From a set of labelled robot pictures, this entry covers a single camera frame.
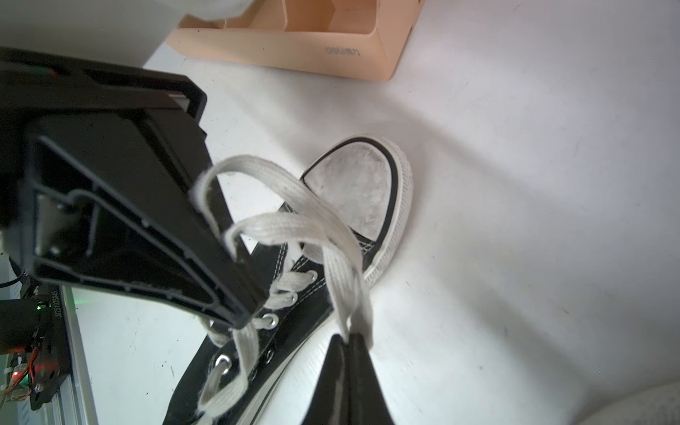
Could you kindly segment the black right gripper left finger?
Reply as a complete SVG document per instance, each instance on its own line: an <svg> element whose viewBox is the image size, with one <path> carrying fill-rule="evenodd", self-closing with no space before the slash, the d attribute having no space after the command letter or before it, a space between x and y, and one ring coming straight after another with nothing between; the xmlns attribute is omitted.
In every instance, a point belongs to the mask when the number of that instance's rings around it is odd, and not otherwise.
<svg viewBox="0 0 680 425"><path fill-rule="evenodd" d="M342 425L348 423L348 407L345 400L348 390L346 354L347 345L343 338L339 335L333 336L302 424Z"/></svg>

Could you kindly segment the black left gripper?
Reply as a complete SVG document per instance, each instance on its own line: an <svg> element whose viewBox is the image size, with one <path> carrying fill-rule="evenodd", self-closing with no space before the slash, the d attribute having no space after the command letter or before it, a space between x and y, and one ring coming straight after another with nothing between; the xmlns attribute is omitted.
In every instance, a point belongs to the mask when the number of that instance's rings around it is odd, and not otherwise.
<svg viewBox="0 0 680 425"><path fill-rule="evenodd" d="M1 51L1 229L42 283L244 327L266 294L189 201L207 96L178 74Z"/></svg>

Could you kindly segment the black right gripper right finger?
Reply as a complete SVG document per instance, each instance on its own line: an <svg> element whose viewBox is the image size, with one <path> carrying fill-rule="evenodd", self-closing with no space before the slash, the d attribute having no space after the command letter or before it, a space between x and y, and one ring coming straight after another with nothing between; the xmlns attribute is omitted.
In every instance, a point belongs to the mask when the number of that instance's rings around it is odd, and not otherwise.
<svg viewBox="0 0 680 425"><path fill-rule="evenodd" d="M393 425L367 344L360 334L351 334L348 345L349 423Z"/></svg>

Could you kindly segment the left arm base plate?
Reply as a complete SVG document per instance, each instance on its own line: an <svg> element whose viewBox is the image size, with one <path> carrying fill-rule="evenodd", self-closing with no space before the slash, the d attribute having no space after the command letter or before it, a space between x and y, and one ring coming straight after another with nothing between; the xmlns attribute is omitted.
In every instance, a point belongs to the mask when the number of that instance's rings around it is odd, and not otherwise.
<svg viewBox="0 0 680 425"><path fill-rule="evenodd" d="M51 402L72 373L60 288L24 275L7 286L19 296L1 302L1 402Z"/></svg>

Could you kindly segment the black canvas sneaker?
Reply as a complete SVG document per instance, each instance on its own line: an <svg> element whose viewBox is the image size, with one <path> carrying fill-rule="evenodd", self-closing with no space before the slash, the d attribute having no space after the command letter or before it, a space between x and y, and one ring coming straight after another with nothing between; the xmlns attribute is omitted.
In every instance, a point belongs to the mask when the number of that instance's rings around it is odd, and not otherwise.
<svg viewBox="0 0 680 425"><path fill-rule="evenodd" d="M276 212L226 226L208 205L219 175L247 175L279 195ZM412 168L398 145L354 136L319 157L300 178L253 156L208 168L191 202L228 255L249 237L249 257L267 299L242 329L203 321L206 339L166 411L167 424L253 424L294 356L331 318L341 336L372 328L370 288L389 267L412 205Z"/></svg>
<svg viewBox="0 0 680 425"><path fill-rule="evenodd" d="M679 382L642 391L603 407L581 425L678 424Z"/></svg>

